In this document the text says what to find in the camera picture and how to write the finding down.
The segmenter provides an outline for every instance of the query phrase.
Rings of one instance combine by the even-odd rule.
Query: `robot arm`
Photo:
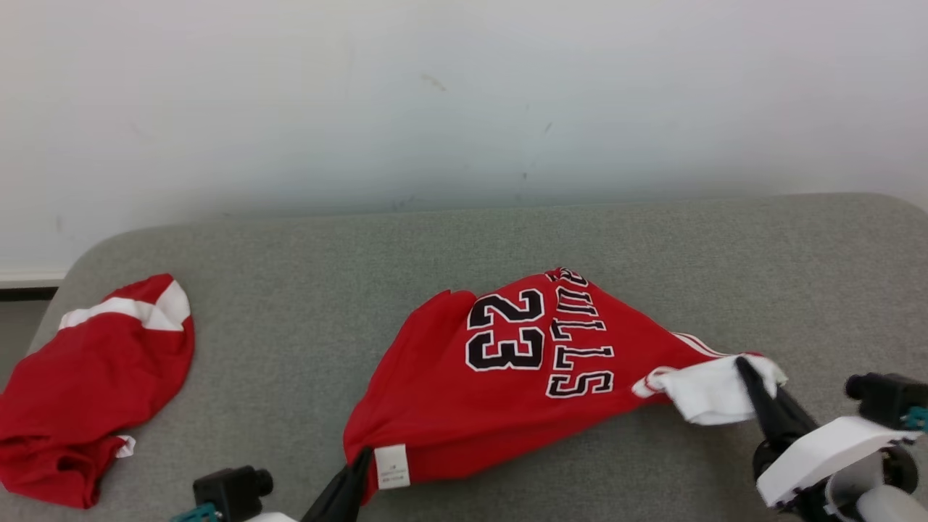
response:
[[[782,388],[767,394],[747,359],[737,361],[766,440],[754,452],[754,479],[768,507],[807,522],[914,522],[928,512],[909,493],[918,470],[900,445],[924,429],[928,385],[900,375],[848,379],[860,417],[819,427]]]
[[[300,522],[352,522],[367,485],[373,450],[364,448],[354,462],[330,480]],[[171,522],[296,522],[281,513],[261,513],[260,497],[274,489],[271,475],[251,466],[225,469],[193,482],[197,507]]]

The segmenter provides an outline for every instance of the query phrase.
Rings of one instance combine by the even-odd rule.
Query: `white wall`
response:
[[[3,0],[0,280],[223,214],[873,190],[922,0]]]

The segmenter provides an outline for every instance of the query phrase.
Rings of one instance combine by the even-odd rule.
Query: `red basketball jersey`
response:
[[[345,455],[405,444],[411,482],[469,476],[668,402],[650,375],[722,355],[565,268],[480,298],[443,292],[384,355],[345,427]],[[377,476],[372,466],[366,500]]]

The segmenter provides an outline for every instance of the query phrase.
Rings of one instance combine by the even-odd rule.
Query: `gray fabric surface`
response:
[[[0,391],[16,363],[26,355],[48,301],[0,303]]]
[[[406,315],[446,288],[487,292],[566,266],[668,329],[763,352],[820,421],[855,372],[928,378],[928,216],[874,195],[363,215],[154,228],[105,241],[61,286],[67,310],[168,271],[196,356],[135,430],[87,512],[0,492],[8,520],[163,521],[191,481],[268,468],[268,510],[299,518],[343,465],[342,429]],[[378,493],[372,521],[774,520],[751,480],[752,424],[699,427],[672,407],[614,418],[467,480]],[[915,453],[926,461],[922,443]],[[918,498],[928,501],[928,485]]]

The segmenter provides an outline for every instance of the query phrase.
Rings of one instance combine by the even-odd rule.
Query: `white trim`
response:
[[[687,344],[690,348],[696,350],[697,352],[705,355],[706,357],[711,357],[713,359],[718,359],[720,357],[728,357],[731,354],[723,354],[721,352],[716,352],[709,346],[706,346],[703,341],[700,341],[695,335],[690,335],[688,333],[677,333],[673,332],[673,335]]]
[[[135,439],[128,435],[117,435],[116,437],[121,438],[125,441],[125,444],[116,451],[117,459],[124,459],[126,457],[131,457],[135,455]]]
[[[124,297],[111,297],[95,307],[81,308],[66,313],[61,318],[58,329],[84,324],[91,318],[106,313],[136,318],[142,322],[142,328],[146,330],[182,332],[184,330],[182,323],[190,316],[190,303],[187,301],[187,294],[177,284],[177,281],[172,281],[154,305]]]
[[[632,385],[632,393],[641,398],[648,398],[652,395],[663,393],[664,385],[660,382],[655,382],[654,379],[672,372],[677,372],[677,369],[672,366],[658,366]]]
[[[750,419],[754,416],[754,405],[735,366],[738,357],[711,359],[665,373],[653,378],[651,385],[662,389],[674,401],[688,423],[714,425]],[[786,381],[780,367],[764,357],[743,357],[760,374],[768,394],[776,396],[777,384]]]

